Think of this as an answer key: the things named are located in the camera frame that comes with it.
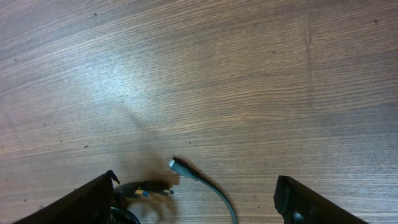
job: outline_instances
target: wooden surface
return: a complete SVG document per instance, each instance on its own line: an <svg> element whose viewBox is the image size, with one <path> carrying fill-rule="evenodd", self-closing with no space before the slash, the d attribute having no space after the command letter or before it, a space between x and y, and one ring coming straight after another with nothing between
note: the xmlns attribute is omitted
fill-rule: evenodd
<svg viewBox="0 0 398 224"><path fill-rule="evenodd" d="M174 154L229 193L241 223L283 223L278 175L397 223L397 12L397 1L0 1L0 223L108 169L122 183L175 180ZM174 190L161 223L231 222L205 186Z"/></svg>

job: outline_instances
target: cable connector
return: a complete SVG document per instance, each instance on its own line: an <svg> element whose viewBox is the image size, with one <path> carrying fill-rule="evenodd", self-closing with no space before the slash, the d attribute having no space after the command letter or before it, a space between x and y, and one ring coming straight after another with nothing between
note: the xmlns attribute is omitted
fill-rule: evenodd
<svg viewBox="0 0 398 224"><path fill-rule="evenodd" d="M170 160L169 166L172 171L180 174L181 176L188 177L196 181L198 181L198 179L200 178L199 173L195 172L192 168L189 167L187 163L181 161L176 157Z"/></svg>

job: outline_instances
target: brown wood grain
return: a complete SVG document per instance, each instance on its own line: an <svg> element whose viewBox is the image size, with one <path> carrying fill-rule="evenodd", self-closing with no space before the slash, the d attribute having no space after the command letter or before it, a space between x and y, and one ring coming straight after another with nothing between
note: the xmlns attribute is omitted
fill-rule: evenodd
<svg viewBox="0 0 398 224"><path fill-rule="evenodd" d="M1 1L0 222L108 169L122 183L175 179L167 162L181 155L227 191L240 223L283 223L278 175L369 223L397 223L397 11ZM182 178L174 191L161 223L231 222L205 186Z"/></svg>

